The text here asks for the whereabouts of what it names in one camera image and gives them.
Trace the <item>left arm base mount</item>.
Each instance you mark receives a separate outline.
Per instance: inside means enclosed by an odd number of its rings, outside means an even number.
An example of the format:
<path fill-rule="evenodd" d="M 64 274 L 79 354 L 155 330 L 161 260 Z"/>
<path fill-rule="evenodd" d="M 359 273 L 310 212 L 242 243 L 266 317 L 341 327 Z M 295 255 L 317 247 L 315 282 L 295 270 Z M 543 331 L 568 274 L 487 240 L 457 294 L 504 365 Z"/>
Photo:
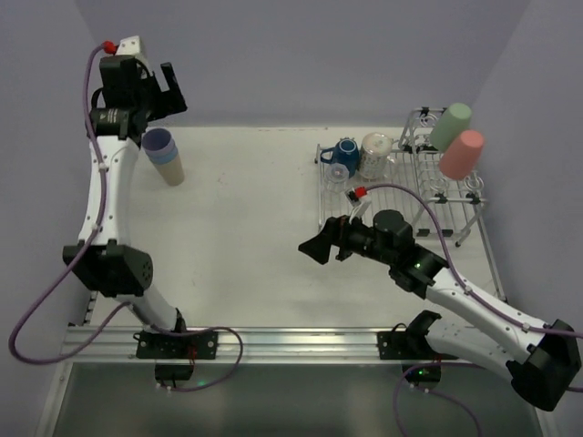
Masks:
<path fill-rule="evenodd" d="M 155 381 L 172 389 L 193 376 L 197 360 L 214 360 L 219 344 L 216 331 L 179 338 L 142 330 L 133 339 L 138 343 L 136 357 L 153 360 Z"/>

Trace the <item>pink plastic cup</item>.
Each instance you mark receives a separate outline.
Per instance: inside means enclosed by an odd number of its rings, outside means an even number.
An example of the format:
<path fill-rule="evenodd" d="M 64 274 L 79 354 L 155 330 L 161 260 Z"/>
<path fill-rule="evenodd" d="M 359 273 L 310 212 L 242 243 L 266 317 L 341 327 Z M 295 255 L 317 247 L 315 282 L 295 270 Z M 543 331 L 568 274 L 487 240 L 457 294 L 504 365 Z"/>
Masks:
<path fill-rule="evenodd" d="M 460 133 L 439 161 L 439 169 L 447 178 L 461 180 L 467 177 L 480 159 L 486 144 L 478 131 L 465 130 Z"/>

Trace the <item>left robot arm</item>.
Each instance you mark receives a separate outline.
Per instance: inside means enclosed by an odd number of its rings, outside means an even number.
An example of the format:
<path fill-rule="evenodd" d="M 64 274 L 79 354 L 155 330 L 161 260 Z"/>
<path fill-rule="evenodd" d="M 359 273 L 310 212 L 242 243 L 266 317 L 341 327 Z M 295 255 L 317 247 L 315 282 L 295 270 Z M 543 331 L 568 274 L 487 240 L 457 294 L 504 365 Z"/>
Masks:
<path fill-rule="evenodd" d="M 102 86 L 85 96 L 91 147 L 86 219 L 66 265 L 87 287 L 126 304 L 146 327 L 175 331 L 179 310 L 153 283 L 153 260 L 130 241 L 131 181 L 148 123 L 185 109 L 178 88 L 162 91 L 142 55 L 105 56 Z"/>

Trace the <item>light blue plastic cup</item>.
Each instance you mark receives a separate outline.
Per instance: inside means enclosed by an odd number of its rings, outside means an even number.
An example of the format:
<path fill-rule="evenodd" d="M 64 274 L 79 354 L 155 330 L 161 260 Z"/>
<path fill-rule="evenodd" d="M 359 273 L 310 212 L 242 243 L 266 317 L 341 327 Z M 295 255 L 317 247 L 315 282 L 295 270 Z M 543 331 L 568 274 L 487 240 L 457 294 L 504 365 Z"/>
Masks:
<path fill-rule="evenodd" d="M 172 148 L 164 155 L 155 155 L 154 153 L 149 153 L 149 151 L 147 152 L 147 156 L 150 162 L 158 166 L 168 164 L 169 162 L 174 160 L 178 155 L 179 151 L 176 147 Z"/>

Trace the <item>lavender plastic cup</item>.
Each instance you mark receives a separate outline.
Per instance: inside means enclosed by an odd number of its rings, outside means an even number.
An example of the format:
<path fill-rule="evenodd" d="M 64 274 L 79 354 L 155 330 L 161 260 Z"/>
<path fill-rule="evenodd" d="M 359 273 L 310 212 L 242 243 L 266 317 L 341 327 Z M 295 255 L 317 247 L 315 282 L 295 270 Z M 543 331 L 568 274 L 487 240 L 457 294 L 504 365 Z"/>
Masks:
<path fill-rule="evenodd" d="M 149 156 L 165 156 L 176 146 L 170 131 L 165 128 L 152 128 L 142 137 L 141 146 Z"/>

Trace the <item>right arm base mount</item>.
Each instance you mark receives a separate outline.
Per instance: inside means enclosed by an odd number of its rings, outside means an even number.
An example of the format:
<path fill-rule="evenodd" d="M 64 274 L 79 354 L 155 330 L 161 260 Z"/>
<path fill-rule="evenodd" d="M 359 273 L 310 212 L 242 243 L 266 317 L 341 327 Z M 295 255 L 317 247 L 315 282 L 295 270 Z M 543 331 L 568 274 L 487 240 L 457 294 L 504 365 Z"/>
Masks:
<path fill-rule="evenodd" d="M 457 361 L 458 358 L 449 354 L 435 352 L 425 339 L 437 320 L 442 316 L 430 310 L 423 310 L 408 325 L 397 323 L 390 330 L 381 330 L 376 333 L 376 346 L 379 359 L 382 361 L 430 361 L 441 362 Z M 423 367 L 413 370 L 412 364 L 403 364 L 402 371 L 405 379 L 416 388 L 434 389 L 441 380 L 440 367 Z"/>

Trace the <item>green plastic cup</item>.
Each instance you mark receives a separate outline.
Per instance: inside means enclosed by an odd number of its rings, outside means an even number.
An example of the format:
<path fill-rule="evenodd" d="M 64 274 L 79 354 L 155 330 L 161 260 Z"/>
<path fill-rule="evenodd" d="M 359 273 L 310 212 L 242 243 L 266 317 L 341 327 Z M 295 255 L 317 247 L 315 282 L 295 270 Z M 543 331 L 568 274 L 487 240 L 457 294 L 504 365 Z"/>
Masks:
<path fill-rule="evenodd" d="M 431 145 L 441 153 L 445 153 L 452 142 L 465 130 L 468 130 L 473 111 L 464 103 L 450 105 L 437 120 L 430 133 Z"/>

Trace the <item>beige plastic cup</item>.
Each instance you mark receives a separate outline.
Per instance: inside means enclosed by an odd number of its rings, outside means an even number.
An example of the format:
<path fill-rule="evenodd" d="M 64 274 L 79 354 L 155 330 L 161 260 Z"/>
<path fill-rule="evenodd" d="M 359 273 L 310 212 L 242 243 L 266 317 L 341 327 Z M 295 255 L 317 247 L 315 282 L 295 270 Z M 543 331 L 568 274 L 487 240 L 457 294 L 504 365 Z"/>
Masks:
<path fill-rule="evenodd" d="M 185 174 L 180 157 L 175 157 L 164 164 L 155 164 L 154 168 L 163 178 L 165 183 L 171 187 L 180 185 L 185 180 Z"/>

